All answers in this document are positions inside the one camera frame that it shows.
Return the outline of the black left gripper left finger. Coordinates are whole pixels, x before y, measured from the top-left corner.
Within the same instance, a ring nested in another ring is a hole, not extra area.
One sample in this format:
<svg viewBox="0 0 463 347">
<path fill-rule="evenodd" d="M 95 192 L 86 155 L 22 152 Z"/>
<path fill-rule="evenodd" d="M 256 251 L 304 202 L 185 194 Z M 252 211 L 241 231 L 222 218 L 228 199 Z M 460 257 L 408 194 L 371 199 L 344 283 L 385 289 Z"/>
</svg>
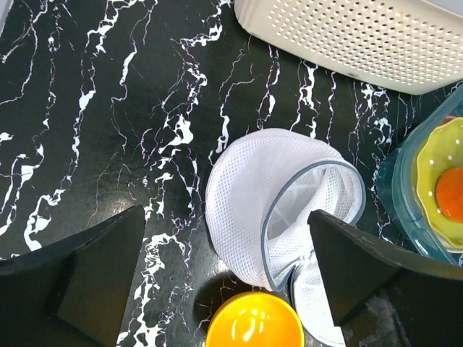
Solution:
<svg viewBox="0 0 463 347">
<path fill-rule="evenodd" d="M 138 205 L 1 261 L 1 345 L 115 346 L 144 234 Z"/>
</svg>

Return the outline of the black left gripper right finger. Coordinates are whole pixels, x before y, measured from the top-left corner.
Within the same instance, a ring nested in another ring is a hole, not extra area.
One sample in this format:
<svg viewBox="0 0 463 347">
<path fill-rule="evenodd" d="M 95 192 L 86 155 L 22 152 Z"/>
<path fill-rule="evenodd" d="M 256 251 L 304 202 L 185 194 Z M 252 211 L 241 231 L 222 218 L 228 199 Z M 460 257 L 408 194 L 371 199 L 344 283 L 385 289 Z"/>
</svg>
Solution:
<svg viewBox="0 0 463 347">
<path fill-rule="evenodd" d="M 347 346 L 461 346 L 462 268 L 409 252 L 329 213 L 308 218 Z"/>
</svg>

